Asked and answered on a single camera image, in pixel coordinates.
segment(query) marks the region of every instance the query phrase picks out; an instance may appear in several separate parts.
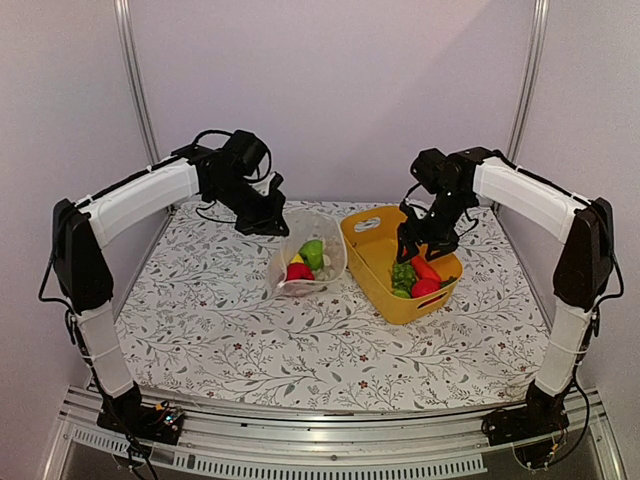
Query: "yellow basket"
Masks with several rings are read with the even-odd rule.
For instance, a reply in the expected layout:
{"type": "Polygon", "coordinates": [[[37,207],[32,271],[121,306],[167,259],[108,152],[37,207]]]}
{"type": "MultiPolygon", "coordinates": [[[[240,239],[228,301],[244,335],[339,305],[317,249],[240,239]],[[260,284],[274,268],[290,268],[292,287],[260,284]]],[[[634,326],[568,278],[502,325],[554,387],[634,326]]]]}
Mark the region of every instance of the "yellow basket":
{"type": "MultiPolygon", "coordinates": [[[[391,288],[391,270],[397,253],[398,225],[406,220],[396,206],[386,206],[351,215],[341,223],[347,244],[349,270],[371,303],[389,323],[404,325],[443,307],[462,276],[462,264],[453,253],[429,262],[443,280],[457,280],[421,298],[396,297],[391,288]]],[[[420,249],[426,253],[426,245],[420,249]]]]}

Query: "toy vegetable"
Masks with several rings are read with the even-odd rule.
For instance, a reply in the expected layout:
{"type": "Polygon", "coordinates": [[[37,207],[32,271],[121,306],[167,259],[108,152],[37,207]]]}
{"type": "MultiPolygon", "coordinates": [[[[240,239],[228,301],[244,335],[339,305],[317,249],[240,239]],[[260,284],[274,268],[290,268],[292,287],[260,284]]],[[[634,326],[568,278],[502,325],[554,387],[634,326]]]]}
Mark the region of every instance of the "toy vegetable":
{"type": "Polygon", "coordinates": [[[299,253],[296,253],[296,256],[293,257],[289,263],[304,263],[304,259],[300,256],[299,253]]]}
{"type": "Polygon", "coordinates": [[[401,290],[401,289],[399,289],[399,288],[396,288],[396,289],[393,291],[393,294],[394,294],[396,297],[400,297],[400,298],[411,298],[411,294],[410,294],[409,292],[407,292],[406,290],[401,290]]]}
{"type": "Polygon", "coordinates": [[[438,275],[438,272],[436,272],[434,268],[429,265],[420,255],[416,255],[411,259],[411,266],[416,271],[416,275],[418,275],[418,278],[432,278],[433,280],[437,280],[438,283],[442,282],[442,279],[440,278],[440,275],[438,275]]]}
{"type": "Polygon", "coordinates": [[[440,282],[433,278],[422,278],[411,289],[413,298],[420,298],[440,290],[440,282]]]}
{"type": "Polygon", "coordinates": [[[440,288],[448,287],[449,285],[451,285],[456,280],[457,280],[456,277],[449,277],[448,280],[443,280],[442,282],[440,282],[440,288]]]}
{"type": "Polygon", "coordinates": [[[322,240],[314,239],[306,242],[298,253],[311,270],[320,270],[324,268],[323,250],[322,240]]]}
{"type": "Polygon", "coordinates": [[[411,287],[416,283],[416,272],[410,263],[395,263],[391,276],[391,285],[394,289],[410,292],[411,287]]]}
{"type": "Polygon", "coordinates": [[[287,282],[289,280],[315,280],[313,272],[304,263],[292,263],[287,267],[287,282]]]}

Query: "light purple wall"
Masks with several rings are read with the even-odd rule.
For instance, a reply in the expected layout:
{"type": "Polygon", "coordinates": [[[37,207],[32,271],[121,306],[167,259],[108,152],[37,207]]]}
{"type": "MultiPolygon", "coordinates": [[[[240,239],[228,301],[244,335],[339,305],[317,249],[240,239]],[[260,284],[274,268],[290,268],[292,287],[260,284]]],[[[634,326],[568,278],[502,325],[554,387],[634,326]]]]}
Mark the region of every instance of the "light purple wall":
{"type": "MultiPolygon", "coordinates": [[[[113,3],[10,0],[1,10],[0,477],[32,480],[67,386],[87,376],[62,309],[36,300],[52,207],[120,180],[146,156],[113,3]]],[[[110,247],[120,297],[159,221],[110,247]]]]}
{"type": "MultiPolygon", "coordinates": [[[[640,5],[552,2],[545,51],[519,163],[614,208],[627,293],[602,306],[584,373],[600,391],[628,477],[640,478],[640,5]]],[[[560,246],[505,211],[508,230],[552,307],[560,246]]],[[[612,279],[610,289],[617,288],[612,279]]]]}
{"type": "Polygon", "coordinates": [[[160,146],[254,131],[289,198],[397,200],[417,153],[505,148],[534,2],[132,2],[160,146]]]}

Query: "clear plastic bowl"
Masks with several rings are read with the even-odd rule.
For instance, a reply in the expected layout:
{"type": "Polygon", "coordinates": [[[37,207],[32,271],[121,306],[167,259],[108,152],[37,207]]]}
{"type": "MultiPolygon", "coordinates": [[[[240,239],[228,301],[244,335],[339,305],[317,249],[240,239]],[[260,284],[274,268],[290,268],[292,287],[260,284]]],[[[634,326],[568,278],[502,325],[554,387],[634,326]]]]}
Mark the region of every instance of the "clear plastic bowl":
{"type": "Polygon", "coordinates": [[[347,248],[338,221],[322,213],[296,210],[284,214],[290,234],[283,237],[280,248],[273,254],[267,267],[267,283],[274,295],[301,297],[318,292],[340,278],[347,268],[347,248]],[[290,280],[287,266],[308,240],[321,239],[329,265],[316,274],[316,280],[290,280]]]}

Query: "leaf pattern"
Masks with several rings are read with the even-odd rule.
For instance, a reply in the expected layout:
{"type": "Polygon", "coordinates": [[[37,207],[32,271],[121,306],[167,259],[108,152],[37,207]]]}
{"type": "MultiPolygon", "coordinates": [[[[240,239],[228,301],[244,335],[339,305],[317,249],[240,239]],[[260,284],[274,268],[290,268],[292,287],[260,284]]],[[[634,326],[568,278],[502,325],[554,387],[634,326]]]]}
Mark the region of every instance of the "leaf pattern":
{"type": "MultiPolygon", "coordinates": [[[[465,274],[449,304],[388,324],[347,272],[327,291],[270,297],[265,273],[280,240],[243,237],[184,203],[116,322],[142,385],[264,405],[415,410],[523,398],[547,331],[489,209],[461,240],[465,274]]],[[[289,202],[342,218],[376,204],[289,202]]],[[[233,215],[216,205],[221,220],[233,215]]],[[[468,228],[461,221],[460,232],[468,228]]]]}

